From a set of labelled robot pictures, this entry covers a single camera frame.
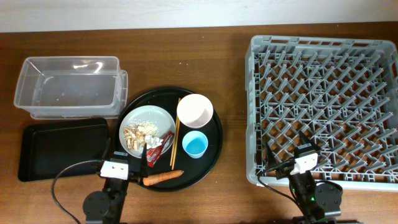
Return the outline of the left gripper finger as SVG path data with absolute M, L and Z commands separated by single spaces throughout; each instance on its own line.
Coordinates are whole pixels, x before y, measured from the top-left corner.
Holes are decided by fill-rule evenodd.
M 142 155 L 141 155 L 141 161 L 140 161 L 140 177 L 148 177 L 148 172 L 147 172 L 147 144 L 144 144 Z
M 102 161 L 105 161 L 108 158 L 110 145 L 111 145 L 111 138 L 107 138 L 106 146 L 105 146 L 105 149 L 103 151 L 103 155 L 101 156 L 101 160 Z

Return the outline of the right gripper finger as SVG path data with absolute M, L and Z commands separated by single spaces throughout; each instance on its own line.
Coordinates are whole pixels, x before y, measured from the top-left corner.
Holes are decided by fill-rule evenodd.
M 274 158 L 274 155 L 273 155 L 268 143 L 265 143 L 265 145 L 266 145 L 266 161 L 267 161 L 266 170 L 274 170 L 274 168 L 277 165 L 276 160 Z
M 302 141 L 302 145 L 299 146 L 299 149 L 303 149 L 305 151 L 315 151 L 315 152 L 320 152 L 321 147 L 315 144 L 312 140 L 310 140 L 306 135 L 304 135 L 303 132 L 299 131 L 298 132 L 300 140 Z

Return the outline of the red snack wrapper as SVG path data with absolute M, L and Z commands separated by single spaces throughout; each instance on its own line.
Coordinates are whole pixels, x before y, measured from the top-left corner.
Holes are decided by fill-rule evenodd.
M 147 165 L 149 167 L 154 167 L 154 164 L 159 160 L 159 157 L 165 152 L 174 141 L 175 133 L 172 131 L 168 131 L 161 137 L 160 146 L 150 149 L 147 152 Z

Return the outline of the orange carrot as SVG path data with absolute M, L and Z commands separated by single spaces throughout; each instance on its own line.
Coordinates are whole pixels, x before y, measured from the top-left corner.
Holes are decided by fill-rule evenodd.
M 161 174 L 154 174 L 148 177 L 144 177 L 142 182 L 145 186 L 151 186 L 158 184 L 160 182 L 164 182 L 166 180 L 174 179 L 180 177 L 184 173 L 183 170 L 173 170 L 170 172 L 164 172 Z

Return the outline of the white tissue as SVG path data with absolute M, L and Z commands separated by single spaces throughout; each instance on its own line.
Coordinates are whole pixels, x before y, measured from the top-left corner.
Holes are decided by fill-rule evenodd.
M 146 135 L 144 138 L 144 142 L 147 146 L 147 149 L 157 148 L 162 145 L 163 139 L 157 136 Z

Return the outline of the rice and nut shell scraps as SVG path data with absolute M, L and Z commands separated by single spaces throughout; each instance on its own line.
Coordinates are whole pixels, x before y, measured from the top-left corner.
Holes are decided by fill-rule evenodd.
M 146 135 L 159 137 L 159 128 L 150 121 L 141 121 L 126 126 L 123 133 L 128 150 L 134 152 L 144 147 Z

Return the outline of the grey round plate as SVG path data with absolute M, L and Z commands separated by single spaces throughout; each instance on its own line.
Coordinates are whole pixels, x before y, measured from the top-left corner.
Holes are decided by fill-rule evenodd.
M 171 115 L 161 107 L 146 105 L 128 112 L 128 114 L 122 119 L 120 125 L 119 140 L 123 149 L 136 158 L 140 158 L 142 156 L 143 147 L 139 146 L 136 151 L 129 149 L 127 141 L 124 139 L 124 129 L 129 127 L 136 128 L 138 126 L 153 126 L 153 137 L 159 139 L 169 131 L 173 133 L 176 131 L 173 117 L 171 117 Z

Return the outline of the light blue cup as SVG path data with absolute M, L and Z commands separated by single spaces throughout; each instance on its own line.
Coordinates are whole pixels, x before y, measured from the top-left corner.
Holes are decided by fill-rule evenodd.
M 200 131 L 190 131 L 184 135 L 182 147 L 191 158 L 199 159 L 208 147 L 208 138 Z

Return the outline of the wooden chopstick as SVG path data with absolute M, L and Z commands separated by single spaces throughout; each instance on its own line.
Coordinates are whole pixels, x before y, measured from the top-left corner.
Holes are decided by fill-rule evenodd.
M 177 144 L 178 144 L 178 134 L 179 134 L 179 129 L 180 129 L 180 119 L 178 117 L 178 115 L 176 115 L 176 132 L 175 132 L 175 138 L 174 138 L 174 142 L 172 145 L 172 152 L 171 152 L 171 157 L 170 157 L 170 167 L 172 168 L 172 170 L 174 170 L 174 165 L 175 165 L 175 157 L 176 157 L 176 153 L 177 153 Z
M 177 124 L 176 124 L 176 136 L 175 136 L 175 144 L 174 144 L 174 149 L 173 149 L 173 154 L 172 154 L 172 170 L 174 170 L 175 166 L 175 158 L 177 154 L 177 146 L 178 146 L 178 135 L 179 135 L 179 130 L 180 130 L 180 120 L 179 117 L 177 116 Z

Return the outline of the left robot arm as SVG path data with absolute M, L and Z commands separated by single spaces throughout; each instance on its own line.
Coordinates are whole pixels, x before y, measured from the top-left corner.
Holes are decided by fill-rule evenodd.
M 106 148 L 97 165 L 97 174 L 104 178 L 104 187 L 90 193 L 83 202 L 86 223 L 119 223 L 130 183 L 140 184 L 147 173 L 147 147 L 139 160 L 140 168 L 133 171 L 129 154 Z

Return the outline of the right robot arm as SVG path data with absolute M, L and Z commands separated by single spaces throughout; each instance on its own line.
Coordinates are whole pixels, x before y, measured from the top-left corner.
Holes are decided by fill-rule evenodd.
M 269 145 L 266 145 L 266 168 L 263 174 L 275 172 L 277 179 L 287 178 L 288 196 L 272 187 L 264 187 L 287 197 L 302 212 L 301 217 L 293 217 L 294 223 L 336 223 L 341 215 L 343 188 L 329 180 L 313 178 L 311 170 L 318 165 L 321 147 L 310 140 L 303 132 L 299 132 L 302 145 L 294 149 L 294 155 L 281 163 L 276 162 Z

